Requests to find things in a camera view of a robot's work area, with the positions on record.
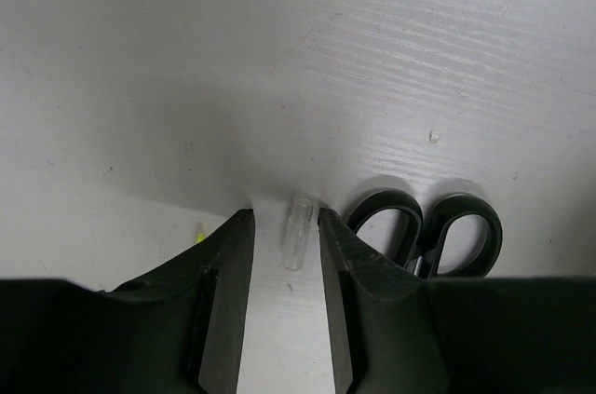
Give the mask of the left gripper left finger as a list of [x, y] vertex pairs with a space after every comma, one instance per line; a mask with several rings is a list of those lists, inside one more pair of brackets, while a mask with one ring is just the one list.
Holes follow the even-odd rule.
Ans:
[[234, 393], [245, 332], [255, 216], [214, 233], [105, 296], [127, 310], [143, 393]]

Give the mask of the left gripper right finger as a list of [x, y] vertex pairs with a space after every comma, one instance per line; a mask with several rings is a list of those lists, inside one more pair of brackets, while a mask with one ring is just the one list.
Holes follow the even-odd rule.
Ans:
[[336, 392], [426, 392], [419, 283], [359, 239], [336, 211], [320, 211], [318, 231]]

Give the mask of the clear pen cap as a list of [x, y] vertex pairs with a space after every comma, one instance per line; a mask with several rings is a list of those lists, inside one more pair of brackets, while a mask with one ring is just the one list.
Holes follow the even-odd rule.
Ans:
[[281, 263], [288, 270], [303, 267], [314, 208], [308, 197], [297, 197], [291, 204], [281, 247]]

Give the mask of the thin yellow highlighter pen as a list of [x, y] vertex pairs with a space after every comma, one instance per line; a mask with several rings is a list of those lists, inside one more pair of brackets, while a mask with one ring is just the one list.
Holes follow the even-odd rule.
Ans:
[[202, 242], [206, 238], [203, 224], [197, 223], [196, 224], [196, 244]]

